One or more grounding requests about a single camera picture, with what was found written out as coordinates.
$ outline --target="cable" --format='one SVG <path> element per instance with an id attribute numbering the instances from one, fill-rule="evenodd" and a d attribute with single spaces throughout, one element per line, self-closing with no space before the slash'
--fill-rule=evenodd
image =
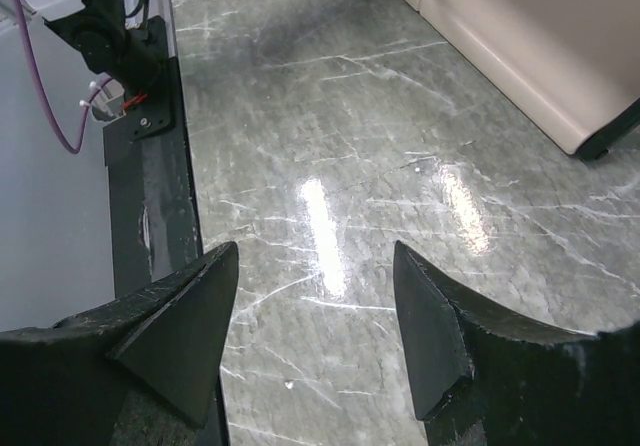
<path id="1" fill-rule="evenodd" d="M 27 65 L 29 66 L 29 73 L 31 73 L 31 80 L 33 81 L 33 86 L 36 89 L 36 93 L 38 94 L 38 100 L 40 102 L 40 106 L 42 107 L 42 111 L 47 118 L 51 129 L 54 134 L 60 141 L 60 144 L 71 154 L 78 154 L 80 152 L 80 148 L 82 148 L 82 142 L 84 140 L 84 132 L 87 127 L 87 118 L 89 115 L 89 108 L 85 108 L 82 118 L 80 121 L 80 129 L 78 131 L 78 138 L 76 140 L 75 145 L 72 145 L 67 138 L 65 137 L 62 129 L 58 125 L 56 121 L 56 117 L 51 110 L 51 105 L 49 104 L 49 99 L 47 98 L 47 93 L 44 90 L 44 86 L 42 85 L 42 78 L 40 77 L 40 72 L 38 71 L 38 64 L 36 62 L 36 57 L 33 52 L 33 45 L 31 44 L 31 38 L 29 37 L 29 29 L 27 26 L 27 20 L 24 16 L 24 11 L 22 10 L 22 2 L 20 0 L 11 0 L 13 2 L 13 7 L 15 9 L 16 19 L 18 21 L 18 29 L 20 30 L 20 39 L 22 40 L 22 47 L 24 49 L 24 54 L 27 60 Z M 103 88 L 111 81 L 111 78 L 103 79 L 99 84 L 100 88 Z M 97 96 L 100 94 L 100 89 L 91 93 L 89 96 L 89 103 L 91 103 Z"/>

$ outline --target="gray panel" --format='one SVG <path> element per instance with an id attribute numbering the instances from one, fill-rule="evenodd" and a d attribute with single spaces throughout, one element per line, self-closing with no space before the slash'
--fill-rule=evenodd
<path id="1" fill-rule="evenodd" d="M 31 31 L 52 108 L 75 138 L 93 75 L 40 21 Z M 51 326 L 114 298 L 102 129 L 90 122 L 77 156 L 58 144 L 16 29 L 0 36 L 0 111 L 0 330 Z"/>

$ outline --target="tiled floor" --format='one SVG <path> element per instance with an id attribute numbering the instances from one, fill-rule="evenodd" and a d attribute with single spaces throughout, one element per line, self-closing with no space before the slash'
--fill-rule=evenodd
<path id="1" fill-rule="evenodd" d="M 402 0 L 174 0 L 232 443 L 414 445 L 402 239 L 560 326 L 640 319 L 640 135 L 566 157 Z"/>

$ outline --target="purple cable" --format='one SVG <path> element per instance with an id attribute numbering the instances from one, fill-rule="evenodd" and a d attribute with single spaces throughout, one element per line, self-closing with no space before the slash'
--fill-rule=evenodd
<path id="1" fill-rule="evenodd" d="M 60 126 L 56 121 L 56 117 L 53 115 L 53 111 L 51 110 L 51 105 L 49 104 L 47 93 L 44 90 L 44 86 L 42 85 L 42 78 L 40 77 L 40 72 L 38 71 L 38 63 L 36 62 L 36 57 L 33 53 L 33 46 L 31 44 L 31 38 L 29 37 L 27 19 L 24 17 L 24 11 L 22 10 L 22 2 L 20 0 L 12 1 L 16 13 L 16 19 L 18 20 L 18 28 L 20 29 L 20 39 L 22 40 L 22 47 L 24 48 L 27 65 L 29 66 L 29 72 L 31 73 L 33 86 L 36 88 L 36 93 L 38 94 L 40 106 L 42 107 L 44 115 L 46 116 L 51 129 L 53 129 L 53 132 L 58 138 L 58 141 L 60 141 L 60 144 L 62 144 L 62 146 L 64 146 L 64 149 L 69 151 L 71 154 L 78 154 L 80 152 L 80 148 L 82 148 L 82 141 L 84 140 L 84 131 L 87 127 L 89 107 L 85 107 L 84 113 L 82 114 L 80 130 L 78 132 L 78 139 L 76 140 L 75 146 L 73 146 L 65 137 L 62 129 L 60 129 Z M 106 86 L 109 81 L 111 81 L 111 78 L 103 79 L 99 83 L 100 89 Z M 100 89 L 97 89 L 91 94 L 91 96 L 89 96 L 89 103 L 91 103 L 96 98 L 96 96 L 100 94 Z"/>

